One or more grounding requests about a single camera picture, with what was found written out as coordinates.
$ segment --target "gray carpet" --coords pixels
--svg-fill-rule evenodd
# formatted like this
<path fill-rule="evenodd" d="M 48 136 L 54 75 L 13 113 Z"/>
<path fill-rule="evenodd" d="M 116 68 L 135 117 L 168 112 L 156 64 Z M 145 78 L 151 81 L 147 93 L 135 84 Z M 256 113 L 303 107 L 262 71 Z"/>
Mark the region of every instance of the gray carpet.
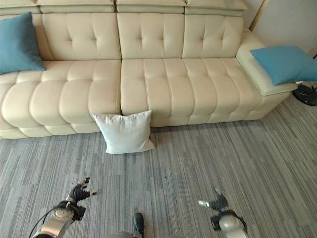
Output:
<path fill-rule="evenodd" d="M 27 237 L 37 219 L 90 176 L 103 193 L 84 200 L 66 238 L 132 230 L 146 238 L 220 238 L 211 209 L 219 186 L 251 238 L 317 237 L 317 108 L 293 96 L 258 121 L 153 128 L 156 149 L 109 155 L 100 133 L 0 141 L 0 232 Z"/>

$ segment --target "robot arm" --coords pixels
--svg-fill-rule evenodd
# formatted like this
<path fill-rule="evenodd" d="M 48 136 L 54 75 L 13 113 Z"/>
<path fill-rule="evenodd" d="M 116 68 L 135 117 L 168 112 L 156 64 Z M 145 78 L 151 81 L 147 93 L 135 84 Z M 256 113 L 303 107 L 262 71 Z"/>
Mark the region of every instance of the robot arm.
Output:
<path fill-rule="evenodd" d="M 65 231 L 74 221 L 82 220 L 86 208 L 77 206 L 77 203 L 87 197 L 90 197 L 91 195 L 97 195 L 100 193 L 100 190 L 93 192 L 84 191 L 87 187 L 84 185 L 89 183 L 89 179 L 90 178 L 85 178 L 79 181 L 72 188 L 66 200 L 61 201 L 52 209 L 54 210 L 52 217 L 42 225 L 40 230 L 38 230 L 32 238 L 62 238 Z"/>
<path fill-rule="evenodd" d="M 225 238 L 248 238 L 247 224 L 242 217 L 228 210 L 228 201 L 220 192 L 219 188 L 215 188 L 218 193 L 216 201 L 205 202 L 198 201 L 199 205 L 210 207 L 219 212 L 217 216 L 211 217 L 211 223 L 215 231 L 222 231 Z"/>

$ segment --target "blue pillow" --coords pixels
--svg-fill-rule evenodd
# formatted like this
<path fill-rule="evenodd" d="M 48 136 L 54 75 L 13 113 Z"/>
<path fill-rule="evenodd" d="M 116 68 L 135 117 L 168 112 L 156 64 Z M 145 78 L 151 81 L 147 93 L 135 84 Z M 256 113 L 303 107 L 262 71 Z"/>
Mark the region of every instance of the blue pillow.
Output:
<path fill-rule="evenodd" d="M 46 70 L 40 57 L 31 12 L 0 21 L 0 74 Z"/>
<path fill-rule="evenodd" d="M 267 47 L 250 52 L 274 85 L 317 81 L 317 61 L 296 46 Z"/>

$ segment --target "throw pillow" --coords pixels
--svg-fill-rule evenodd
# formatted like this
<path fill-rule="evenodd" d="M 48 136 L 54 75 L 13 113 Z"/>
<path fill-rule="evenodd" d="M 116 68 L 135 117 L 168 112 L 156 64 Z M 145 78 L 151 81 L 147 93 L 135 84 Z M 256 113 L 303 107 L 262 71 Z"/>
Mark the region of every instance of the throw pillow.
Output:
<path fill-rule="evenodd" d="M 317 61 L 296 46 L 267 47 L 250 52 L 274 85 L 317 81 Z"/>
<path fill-rule="evenodd" d="M 31 12 L 0 21 L 0 74 L 41 70 Z"/>
<path fill-rule="evenodd" d="M 106 152 L 124 154 L 154 149 L 150 141 L 151 111 L 129 116 L 93 114 L 105 141 Z"/>

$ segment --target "white pillow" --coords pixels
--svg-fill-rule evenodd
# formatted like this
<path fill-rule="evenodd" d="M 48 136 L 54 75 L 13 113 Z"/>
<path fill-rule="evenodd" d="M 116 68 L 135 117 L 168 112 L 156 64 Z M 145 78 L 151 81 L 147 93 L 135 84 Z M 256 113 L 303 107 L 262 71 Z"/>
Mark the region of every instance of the white pillow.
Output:
<path fill-rule="evenodd" d="M 150 141 L 151 111 L 129 116 L 93 114 L 107 143 L 107 153 L 124 154 L 154 149 Z"/>

